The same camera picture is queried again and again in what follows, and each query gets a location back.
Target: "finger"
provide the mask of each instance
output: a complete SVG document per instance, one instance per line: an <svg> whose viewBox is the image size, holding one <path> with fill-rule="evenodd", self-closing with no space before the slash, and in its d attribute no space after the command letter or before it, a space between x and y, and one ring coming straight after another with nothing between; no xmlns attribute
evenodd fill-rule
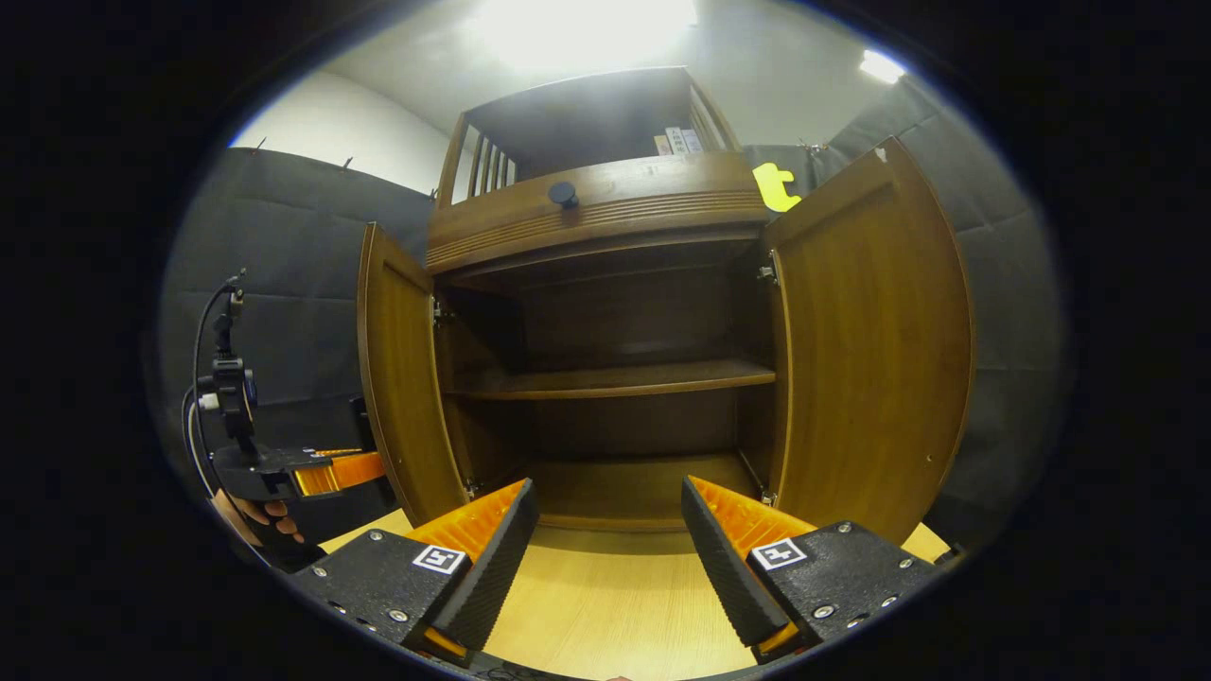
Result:
<svg viewBox="0 0 1211 681"><path fill-rule="evenodd" d="M265 504L265 513L269 515L276 515L277 517L286 516L286 503L285 502L269 502Z"/></svg>
<svg viewBox="0 0 1211 681"><path fill-rule="evenodd" d="M265 517L265 514L257 508L257 504L248 502L246 499L241 499L239 497L231 497L231 503L234 503L236 508L242 510L245 515L247 515L248 517L256 520L262 525L269 525L269 519Z"/></svg>
<svg viewBox="0 0 1211 681"><path fill-rule="evenodd" d="M277 531L282 534L294 534L299 531L298 526L294 525L294 520L289 517L283 517L277 521Z"/></svg>

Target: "ceiling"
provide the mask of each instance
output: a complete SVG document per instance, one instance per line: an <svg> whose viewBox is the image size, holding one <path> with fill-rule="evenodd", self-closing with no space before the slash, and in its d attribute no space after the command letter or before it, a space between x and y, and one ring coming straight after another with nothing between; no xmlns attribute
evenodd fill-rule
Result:
<svg viewBox="0 0 1211 681"><path fill-rule="evenodd" d="M689 16L676 6L687 1L693 2L696 25L676 21ZM615 8L609 17L615 23L609 24L601 17L578 17L567 10L569 0L546 7L530 0L538 13L526 17L509 15L518 5L505 2L424 4L323 70L398 102L450 135L461 111L544 82L685 65L744 144L827 142L888 88L859 70L868 47L860 36L794 4L593 2ZM619 6L632 10L627 24L615 18ZM506 15L503 7L509 7Z"/></svg>

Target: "open cabinet door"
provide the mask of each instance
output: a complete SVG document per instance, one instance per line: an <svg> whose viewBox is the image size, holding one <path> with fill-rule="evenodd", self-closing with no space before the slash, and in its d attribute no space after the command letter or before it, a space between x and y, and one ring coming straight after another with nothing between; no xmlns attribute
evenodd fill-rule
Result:
<svg viewBox="0 0 1211 681"><path fill-rule="evenodd" d="M377 223L357 273L357 354L366 412L400 505L419 526L467 502L442 418L434 282Z"/></svg>
<svg viewBox="0 0 1211 681"><path fill-rule="evenodd" d="M777 508L899 545L966 420L974 328L954 233L889 138L770 223L765 244L782 311Z"/></svg>

